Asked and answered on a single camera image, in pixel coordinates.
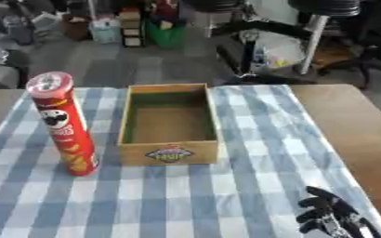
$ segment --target box label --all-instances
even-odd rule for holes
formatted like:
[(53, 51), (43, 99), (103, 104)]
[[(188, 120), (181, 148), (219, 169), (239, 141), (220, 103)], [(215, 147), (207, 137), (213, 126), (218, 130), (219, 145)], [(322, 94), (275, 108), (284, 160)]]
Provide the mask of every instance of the box label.
[(168, 145), (165, 148), (146, 153), (146, 156), (168, 164), (175, 163), (191, 155), (193, 155), (193, 152), (176, 145)]

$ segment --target can lid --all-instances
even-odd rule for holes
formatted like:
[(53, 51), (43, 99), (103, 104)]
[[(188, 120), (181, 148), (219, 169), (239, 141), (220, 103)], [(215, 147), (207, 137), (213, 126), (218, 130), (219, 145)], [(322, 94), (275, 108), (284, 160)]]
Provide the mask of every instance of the can lid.
[(63, 98), (72, 87), (72, 77), (65, 72), (42, 73), (26, 85), (29, 94), (38, 99)]

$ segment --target chair wheel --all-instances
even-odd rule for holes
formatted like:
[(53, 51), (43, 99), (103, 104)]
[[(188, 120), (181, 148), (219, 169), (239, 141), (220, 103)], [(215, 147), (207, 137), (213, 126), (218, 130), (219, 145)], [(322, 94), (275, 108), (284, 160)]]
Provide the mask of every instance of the chair wheel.
[(319, 69), (318, 70), (318, 75), (319, 76), (325, 76), (325, 75), (328, 75), (330, 72), (326, 69)]

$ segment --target green bin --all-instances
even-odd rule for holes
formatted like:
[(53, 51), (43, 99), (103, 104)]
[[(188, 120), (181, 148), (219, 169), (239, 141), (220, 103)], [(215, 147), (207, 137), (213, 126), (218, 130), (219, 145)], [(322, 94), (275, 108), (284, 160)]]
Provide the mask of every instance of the green bin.
[(156, 24), (146, 21), (146, 31), (149, 38), (163, 48), (173, 48), (183, 45), (186, 26), (174, 26), (171, 29), (162, 30)]

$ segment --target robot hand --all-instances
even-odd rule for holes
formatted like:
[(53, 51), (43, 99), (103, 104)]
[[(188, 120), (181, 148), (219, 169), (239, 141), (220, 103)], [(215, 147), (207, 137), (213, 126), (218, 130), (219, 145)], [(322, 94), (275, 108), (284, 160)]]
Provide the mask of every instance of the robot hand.
[(310, 187), (307, 192), (314, 195), (299, 202), (301, 207), (312, 207), (296, 218), (300, 232), (321, 230), (334, 238), (381, 238), (373, 224), (340, 197), (325, 190)]

